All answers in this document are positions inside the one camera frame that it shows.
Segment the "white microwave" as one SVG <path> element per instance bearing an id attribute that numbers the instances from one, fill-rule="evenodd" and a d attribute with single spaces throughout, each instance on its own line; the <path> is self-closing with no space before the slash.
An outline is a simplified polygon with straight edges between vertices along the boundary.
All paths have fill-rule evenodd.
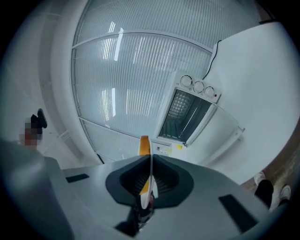
<path id="1" fill-rule="evenodd" d="M 190 146 L 217 118 L 228 133 L 222 138 L 236 141 L 244 132 L 239 122 L 219 105 L 222 92 L 201 78 L 175 71 L 168 77 L 168 92 L 160 108 L 155 136 L 160 140 Z"/>

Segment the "person's white printed t-shirt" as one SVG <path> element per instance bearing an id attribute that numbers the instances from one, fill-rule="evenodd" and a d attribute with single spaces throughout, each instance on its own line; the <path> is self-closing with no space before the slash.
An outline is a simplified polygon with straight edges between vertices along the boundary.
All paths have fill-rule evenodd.
<path id="1" fill-rule="evenodd" d="M 73 240 L 44 157 L 0 139 L 0 222 L 17 240 Z"/>

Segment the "plastic bottle yellowish liquid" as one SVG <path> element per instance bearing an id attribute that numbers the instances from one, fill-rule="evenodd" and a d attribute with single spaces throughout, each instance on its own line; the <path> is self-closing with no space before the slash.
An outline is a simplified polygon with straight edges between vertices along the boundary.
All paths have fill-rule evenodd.
<path id="1" fill-rule="evenodd" d="M 172 148 L 170 146 L 165 146 L 165 145 L 159 145 L 159 146 L 157 146 L 156 150 L 160 154 L 165 154 L 165 155 L 169 155 L 169 154 L 172 153 Z"/>

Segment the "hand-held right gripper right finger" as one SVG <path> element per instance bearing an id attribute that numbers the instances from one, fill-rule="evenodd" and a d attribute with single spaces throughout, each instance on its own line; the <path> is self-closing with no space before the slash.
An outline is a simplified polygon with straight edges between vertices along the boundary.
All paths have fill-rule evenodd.
<path id="1" fill-rule="evenodd" d="M 154 155 L 153 161 L 155 172 L 179 175 L 167 203 L 181 203 L 155 209 L 150 240 L 227 240 L 269 215 L 260 199 L 218 171 L 166 156 Z"/>

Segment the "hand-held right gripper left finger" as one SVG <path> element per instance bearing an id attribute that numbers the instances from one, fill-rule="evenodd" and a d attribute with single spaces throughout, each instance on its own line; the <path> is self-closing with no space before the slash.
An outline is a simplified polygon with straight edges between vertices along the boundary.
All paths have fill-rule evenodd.
<path id="1" fill-rule="evenodd" d="M 86 174 L 83 180 L 66 183 L 68 217 L 75 240 L 135 240 L 134 206 L 137 190 L 150 172 L 150 157 L 62 170 L 63 179 Z"/>

